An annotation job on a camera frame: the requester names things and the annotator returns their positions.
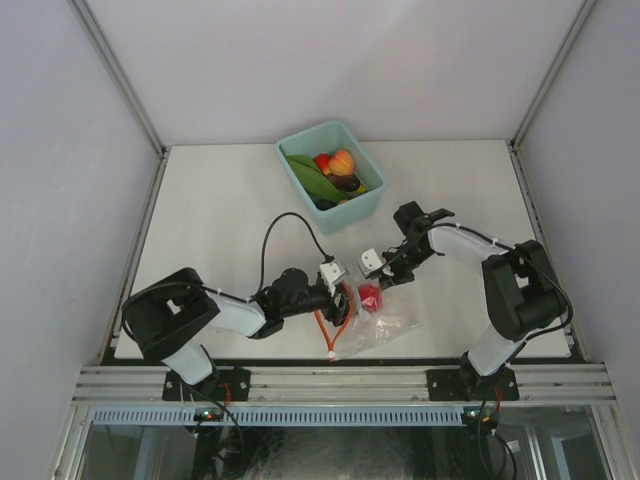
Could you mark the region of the clear zip top bag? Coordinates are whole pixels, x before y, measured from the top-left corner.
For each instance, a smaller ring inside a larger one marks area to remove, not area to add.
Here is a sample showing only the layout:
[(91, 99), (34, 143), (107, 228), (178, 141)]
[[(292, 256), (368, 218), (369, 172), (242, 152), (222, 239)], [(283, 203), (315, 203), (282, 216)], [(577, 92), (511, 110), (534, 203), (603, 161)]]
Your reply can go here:
[(406, 293), (388, 293), (381, 290), (382, 308), (376, 313), (368, 313), (361, 306), (358, 286), (364, 283), (377, 283), (365, 281), (346, 283), (352, 289), (355, 307), (342, 327), (334, 327), (327, 322), (322, 309), (314, 311), (316, 323), (327, 349), (326, 358), (330, 362), (345, 360), (360, 353), (370, 353), (378, 347), (413, 333), (419, 326), (417, 313), (409, 304)]

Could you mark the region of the small dark fake food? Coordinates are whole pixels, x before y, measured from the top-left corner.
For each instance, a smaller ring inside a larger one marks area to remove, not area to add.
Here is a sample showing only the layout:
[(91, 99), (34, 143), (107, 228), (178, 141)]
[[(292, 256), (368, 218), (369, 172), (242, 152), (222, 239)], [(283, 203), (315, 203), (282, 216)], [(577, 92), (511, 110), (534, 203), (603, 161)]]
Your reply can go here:
[(326, 211), (326, 210), (329, 210), (329, 209), (335, 207), (336, 203), (334, 203), (334, 202), (332, 202), (330, 200), (320, 199), (320, 200), (317, 200), (315, 202), (315, 205), (319, 210)]

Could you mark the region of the purple fake eggplant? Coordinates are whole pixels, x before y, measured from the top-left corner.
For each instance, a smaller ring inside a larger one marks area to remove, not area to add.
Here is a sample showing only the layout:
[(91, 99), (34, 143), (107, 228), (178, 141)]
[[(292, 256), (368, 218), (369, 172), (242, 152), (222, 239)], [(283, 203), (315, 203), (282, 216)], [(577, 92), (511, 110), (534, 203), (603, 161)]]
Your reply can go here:
[(342, 192), (353, 193), (361, 187), (361, 182), (355, 174), (345, 176), (330, 175), (328, 179), (335, 188)]

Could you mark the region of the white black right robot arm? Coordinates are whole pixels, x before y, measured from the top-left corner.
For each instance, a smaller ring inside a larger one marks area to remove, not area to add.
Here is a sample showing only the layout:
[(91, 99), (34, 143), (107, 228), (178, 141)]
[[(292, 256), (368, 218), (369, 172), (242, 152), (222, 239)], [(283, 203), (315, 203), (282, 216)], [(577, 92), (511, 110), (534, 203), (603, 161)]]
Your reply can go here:
[(508, 245), (450, 222), (453, 215), (447, 209), (425, 212), (415, 201), (401, 205), (393, 218), (404, 240), (383, 252), (380, 264), (366, 276), (384, 290), (404, 285), (414, 281), (414, 271), (433, 256), (478, 269), (489, 326), (463, 354), (459, 385), (466, 396), (480, 399), (493, 390), (495, 375), (531, 340), (567, 327), (574, 309), (542, 244), (528, 240)]

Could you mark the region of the green fake leafy vegetable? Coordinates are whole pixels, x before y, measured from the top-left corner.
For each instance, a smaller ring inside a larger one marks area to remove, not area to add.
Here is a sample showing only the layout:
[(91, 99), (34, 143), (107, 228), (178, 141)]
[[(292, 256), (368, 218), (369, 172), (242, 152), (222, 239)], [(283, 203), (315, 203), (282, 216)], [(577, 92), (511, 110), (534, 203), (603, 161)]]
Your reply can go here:
[(309, 195), (335, 204), (348, 200), (347, 195), (330, 182), (310, 156), (287, 154), (282, 146), (279, 146), (278, 150)]

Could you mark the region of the red fake apple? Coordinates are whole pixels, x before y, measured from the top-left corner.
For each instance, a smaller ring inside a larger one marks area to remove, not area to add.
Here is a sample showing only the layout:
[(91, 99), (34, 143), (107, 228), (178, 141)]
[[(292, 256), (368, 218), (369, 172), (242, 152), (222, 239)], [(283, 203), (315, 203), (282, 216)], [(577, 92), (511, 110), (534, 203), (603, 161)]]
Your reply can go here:
[(364, 283), (359, 285), (358, 296), (362, 308), (368, 313), (376, 313), (383, 306), (382, 291), (377, 284)]

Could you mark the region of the orange fake fruit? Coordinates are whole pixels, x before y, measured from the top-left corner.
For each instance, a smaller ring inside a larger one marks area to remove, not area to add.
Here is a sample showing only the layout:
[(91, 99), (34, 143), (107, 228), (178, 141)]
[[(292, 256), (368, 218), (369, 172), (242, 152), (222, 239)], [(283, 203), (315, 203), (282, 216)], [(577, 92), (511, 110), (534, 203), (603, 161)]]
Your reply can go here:
[(355, 172), (354, 158), (347, 150), (341, 149), (335, 152), (328, 163), (332, 175), (351, 176)]

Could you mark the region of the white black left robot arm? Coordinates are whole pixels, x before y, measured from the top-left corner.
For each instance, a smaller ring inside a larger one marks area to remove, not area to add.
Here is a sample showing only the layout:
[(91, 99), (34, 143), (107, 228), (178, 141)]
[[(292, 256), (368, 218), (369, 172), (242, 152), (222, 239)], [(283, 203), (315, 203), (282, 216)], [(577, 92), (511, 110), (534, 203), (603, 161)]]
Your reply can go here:
[(324, 327), (341, 328), (355, 307), (344, 282), (346, 271), (330, 261), (319, 267), (316, 282), (297, 268), (284, 270), (249, 299), (236, 298), (204, 284), (185, 267), (132, 295), (122, 306), (125, 333), (145, 360), (161, 362), (176, 373), (196, 399), (206, 400), (219, 387), (217, 368), (196, 336), (207, 327), (261, 340), (278, 333), (284, 320), (312, 313)]

